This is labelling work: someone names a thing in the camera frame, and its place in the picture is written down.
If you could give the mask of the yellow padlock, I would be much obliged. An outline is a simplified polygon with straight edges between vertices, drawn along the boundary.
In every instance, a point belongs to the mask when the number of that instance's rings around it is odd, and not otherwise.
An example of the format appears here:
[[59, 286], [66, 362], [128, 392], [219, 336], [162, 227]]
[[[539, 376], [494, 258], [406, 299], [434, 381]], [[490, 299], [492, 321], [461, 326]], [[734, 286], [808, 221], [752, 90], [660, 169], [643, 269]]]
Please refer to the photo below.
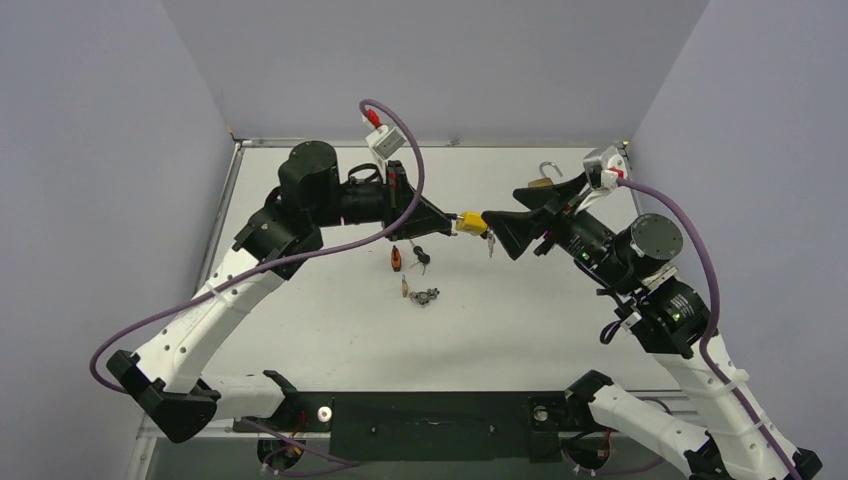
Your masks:
[[454, 221], [454, 226], [458, 233], [465, 233], [483, 239], [487, 245], [488, 257], [493, 257], [496, 238], [489, 225], [483, 220], [480, 212], [465, 211], [459, 213]]

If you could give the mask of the small padlock keys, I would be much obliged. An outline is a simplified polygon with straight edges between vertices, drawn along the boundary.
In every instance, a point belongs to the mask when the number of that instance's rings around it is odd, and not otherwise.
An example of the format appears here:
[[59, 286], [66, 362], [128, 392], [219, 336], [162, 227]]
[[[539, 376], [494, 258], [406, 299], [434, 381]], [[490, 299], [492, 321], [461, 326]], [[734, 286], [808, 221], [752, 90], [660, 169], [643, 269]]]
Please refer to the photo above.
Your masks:
[[440, 295], [438, 288], [429, 288], [422, 291], [410, 291], [407, 297], [410, 301], [419, 306], [425, 306], [436, 300]]

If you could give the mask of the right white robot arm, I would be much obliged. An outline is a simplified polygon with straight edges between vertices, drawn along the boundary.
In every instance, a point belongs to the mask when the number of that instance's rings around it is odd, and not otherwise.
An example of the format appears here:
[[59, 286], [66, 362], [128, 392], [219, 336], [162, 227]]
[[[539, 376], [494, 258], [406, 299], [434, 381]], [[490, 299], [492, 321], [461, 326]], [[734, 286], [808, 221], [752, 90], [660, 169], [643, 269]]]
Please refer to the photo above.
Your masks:
[[519, 188], [520, 212], [486, 211], [510, 258], [564, 250], [616, 302], [611, 332], [626, 330], [675, 380], [695, 409], [688, 423], [590, 371], [565, 393], [564, 413], [578, 427], [626, 435], [689, 479], [811, 479], [817, 454], [795, 446], [767, 417], [731, 360], [718, 329], [716, 273], [697, 230], [672, 200], [667, 215], [643, 214], [619, 232], [585, 207], [601, 190], [586, 176]]

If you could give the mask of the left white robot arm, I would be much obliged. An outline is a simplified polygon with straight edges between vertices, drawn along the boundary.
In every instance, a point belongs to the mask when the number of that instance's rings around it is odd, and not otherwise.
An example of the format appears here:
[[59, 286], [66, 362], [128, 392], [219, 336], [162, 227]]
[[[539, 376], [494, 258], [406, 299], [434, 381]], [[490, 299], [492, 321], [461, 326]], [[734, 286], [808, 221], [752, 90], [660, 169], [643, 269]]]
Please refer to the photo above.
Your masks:
[[453, 229], [453, 216], [425, 199], [397, 160], [361, 164], [342, 178], [336, 150], [306, 141], [291, 149], [278, 179], [189, 305], [148, 342], [107, 361], [112, 376], [175, 443], [221, 419], [262, 419], [275, 430], [295, 423], [297, 391], [282, 374], [214, 376], [205, 367], [251, 311], [322, 250], [324, 228], [377, 223], [394, 241]]

